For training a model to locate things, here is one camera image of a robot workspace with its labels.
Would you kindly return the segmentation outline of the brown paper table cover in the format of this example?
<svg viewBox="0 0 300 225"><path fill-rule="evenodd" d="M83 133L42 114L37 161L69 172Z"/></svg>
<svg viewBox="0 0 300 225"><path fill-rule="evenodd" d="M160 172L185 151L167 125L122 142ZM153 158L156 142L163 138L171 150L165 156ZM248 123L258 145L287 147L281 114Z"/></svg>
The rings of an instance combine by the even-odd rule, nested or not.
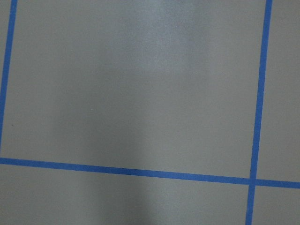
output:
<svg viewBox="0 0 300 225"><path fill-rule="evenodd" d="M297 225L297 0L3 0L3 225Z"/></svg>

